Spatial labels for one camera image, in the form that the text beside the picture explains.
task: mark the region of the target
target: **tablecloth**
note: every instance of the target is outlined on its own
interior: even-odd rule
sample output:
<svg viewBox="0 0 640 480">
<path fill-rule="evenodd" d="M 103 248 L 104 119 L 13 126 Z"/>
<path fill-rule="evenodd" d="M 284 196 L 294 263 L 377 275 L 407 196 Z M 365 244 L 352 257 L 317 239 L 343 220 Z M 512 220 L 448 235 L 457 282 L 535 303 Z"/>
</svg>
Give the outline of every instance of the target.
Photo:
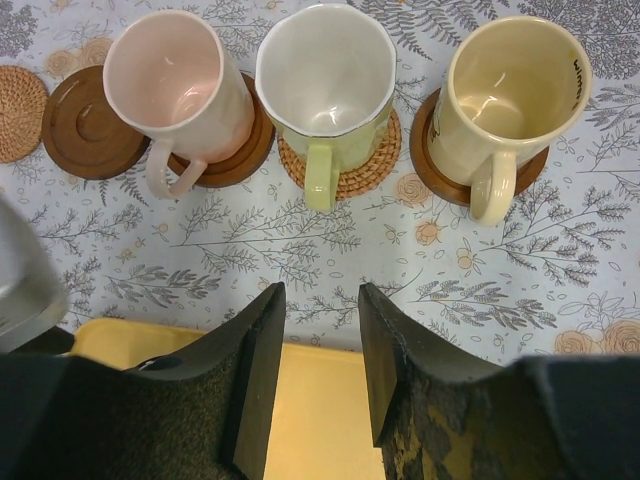
<svg viewBox="0 0 640 480">
<path fill-rule="evenodd" d="M 233 187 L 155 199 L 144 158 L 85 181 L 42 148 L 0 165 L 0 191 L 55 260 L 70 294 L 64 328 L 122 316 L 212 329 L 269 283 L 287 287 L 286 340 L 359 349 L 357 295 L 377 284 L 408 315 L 463 349 L 505 364 L 522 354 L 640 351 L 640 2 L 350 0 L 398 50 L 403 148 L 376 190 L 329 214 L 305 208 L 279 163 Z M 299 0 L 0 0 L 0 63 L 50 91 L 100 64 L 114 38 L 159 8 L 189 10 L 218 32 L 241 70 Z M 495 228 L 432 195 L 408 132 L 456 47 L 492 19 L 537 15 L 570 30 L 593 63 L 581 120 L 551 146 L 541 177 Z"/>
</svg>

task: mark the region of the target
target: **woven rattan coaster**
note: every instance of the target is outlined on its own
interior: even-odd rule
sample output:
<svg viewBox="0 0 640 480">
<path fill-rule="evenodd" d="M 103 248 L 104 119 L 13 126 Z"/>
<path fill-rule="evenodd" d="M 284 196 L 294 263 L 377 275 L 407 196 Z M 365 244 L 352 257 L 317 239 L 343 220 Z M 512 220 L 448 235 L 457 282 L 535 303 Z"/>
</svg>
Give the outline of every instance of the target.
<svg viewBox="0 0 640 480">
<path fill-rule="evenodd" d="M 33 152 L 40 143 L 47 89 L 26 68 L 0 67 L 0 163 Z"/>
<path fill-rule="evenodd" d="M 391 173 L 400 155 L 402 131 L 398 114 L 393 110 L 389 118 L 389 130 L 373 152 L 367 163 L 350 172 L 340 174 L 336 200 L 362 195 L 376 188 Z M 304 188 L 306 164 L 291 150 L 282 137 L 278 138 L 280 161 L 285 170 L 300 188 Z"/>
<path fill-rule="evenodd" d="M 440 170 L 437 169 L 433 160 L 431 160 L 431 155 L 429 155 L 429 150 L 427 149 L 427 134 L 439 95 L 440 89 L 429 95 L 413 119 L 409 139 L 411 161 L 413 162 L 413 167 L 416 169 L 418 177 L 420 177 L 422 183 L 424 183 L 429 190 L 447 202 L 468 207 L 471 201 L 471 188 L 460 185 L 440 173 Z M 514 195 L 519 195 L 529 188 L 529 185 L 535 182 L 547 163 L 548 155 L 549 148 L 545 148 L 529 162 L 520 167 L 516 176 Z"/>
</svg>

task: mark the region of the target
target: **table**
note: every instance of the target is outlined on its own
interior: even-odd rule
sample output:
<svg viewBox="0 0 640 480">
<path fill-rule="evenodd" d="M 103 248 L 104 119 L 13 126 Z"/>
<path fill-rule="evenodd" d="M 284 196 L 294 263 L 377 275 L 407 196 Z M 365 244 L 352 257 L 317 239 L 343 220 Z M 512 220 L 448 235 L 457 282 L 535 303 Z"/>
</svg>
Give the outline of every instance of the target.
<svg viewBox="0 0 640 480">
<path fill-rule="evenodd" d="M 240 68 L 294 0 L 166 0 L 201 15 Z M 87 182 L 40 147 L 0 166 L 0 190 L 26 216 L 70 292 L 65 328 L 123 316 L 212 329 L 269 283 L 287 286 L 286 340 L 359 349 L 358 286 L 380 286 L 408 315 L 475 355 L 639 352 L 640 2 L 354 0 L 398 46 L 395 108 L 403 149 L 381 186 L 330 214 L 268 161 L 249 180 L 195 188 L 179 201 L 148 192 L 144 161 Z M 0 63 L 50 90 L 98 64 L 151 0 L 0 0 Z M 434 197 L 417 179 L 408 132 L 456 46 L 478 25 L 535 14 L 571 30 L 595 73 L 588 111 L 551 147 L 547 168 L 495 228 Z"/>
</svg>

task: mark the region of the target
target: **cream mug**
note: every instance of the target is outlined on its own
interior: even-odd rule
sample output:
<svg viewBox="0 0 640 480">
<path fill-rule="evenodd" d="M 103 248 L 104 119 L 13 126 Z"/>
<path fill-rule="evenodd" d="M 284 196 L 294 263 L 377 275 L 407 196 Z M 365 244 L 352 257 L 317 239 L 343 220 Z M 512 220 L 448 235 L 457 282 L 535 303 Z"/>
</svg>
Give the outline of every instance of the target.
<svg viewBox="0 0 640 480">
<path fill-rule="evenodd" d="M 331 210 L 338 179 L 382 140 L 396 51 L 384 27 L 348 5 L 318 4 L 278 22 L 258 49 L 256 91 L 306 161 L 307 207 Z"/>
<path fill-rule="evenodd" d="M 103 84 L 118 116 L 154 140 L 146 176 L 159 198 L 185 193 L 251 134 L 253 103 L 242 75 L 213 28 L 192 13 L 163 10 L 129 26 L 109 50 Z M 172 152 L 189 166 L 168 185 Z"/>
<path fill-rule="evenodd" d="M 541 18 L 505 17 L 475 30 L 451 61 L 429 128 L 434 165 L 471 186 L 471 216 L 502 221 L 516 172 L 567 130 L 591 92 L 580 42 Z"/>
</svg>

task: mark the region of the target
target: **round coaster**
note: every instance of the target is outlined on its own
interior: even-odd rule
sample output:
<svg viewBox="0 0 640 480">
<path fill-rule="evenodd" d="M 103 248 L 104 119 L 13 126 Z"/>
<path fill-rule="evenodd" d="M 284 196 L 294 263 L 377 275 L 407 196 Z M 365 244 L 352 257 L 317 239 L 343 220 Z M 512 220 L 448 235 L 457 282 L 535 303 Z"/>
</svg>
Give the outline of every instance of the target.
<svg viewBox="0 0 640 480">
<path fill-rule="evenodd" d="M 244 73 L 242 78 L 251 93 L 255 112 L 251 135 L 232 157 L 222 162 L 210 164 L 200 176 L 196 185 L 222 188 L 240 183 L 253 175 L 269 155 L 275 129 L 258 99 L 253 78 Z M 182 175 L 188 166 L 188 160 L 175 154 L 169 158 L 169 168 L 177 175 Z"/>
<path fill-rule="evenodd" d="M 0 67 L 0 163 L 15 162 L 36 149 L 47 97 L 42 81 L 26 68 Z"/>
<path fill-rule="evenodd" d="M 413 120 L 409 142 L 411 161 L 420 180 L 429 190 L 448 202 L 468 207 L 471 201 L 471 188 L 466 185 L 460 185 L 440 173 L 433 164 L 427 149 L 427 133 L 439 94 L 440 89 L 429 95 Z M 549 148 L 545 148 L 527 164 L 520 167 L 516 176 L 514 195 L 522 193 L 538 178 L 547 163 L 548 155 Z"/>
<path fill-rule="evenodd" d="M 109 106 L 101 65 L 74 73 L 56 88 L 44 111 L 42 139 L 61 169 L 88 180 L 120 175 L 149 146 Z"/>
<path fill-rule="evenodd" d="M 400 120 L 396 111 L 392 110 L 389 117 L 388 131 L 378 148 L 371 155 L 371 158 L 361 167 L 340 174 L 336 200 L 361 195 L 380 185 L 393 170 L 393 166 L 400 155 L 401 147 L 402 131 L 400 130 Z M 280 152 L 282 165 L 291 179 L 300 188 L 304 189 L 306 163 L 300 160 L 300 157 L 291 150 L 291 147 L 287 145 L 283 138 L 278 138 L 278 151 Z"/>
</svg>

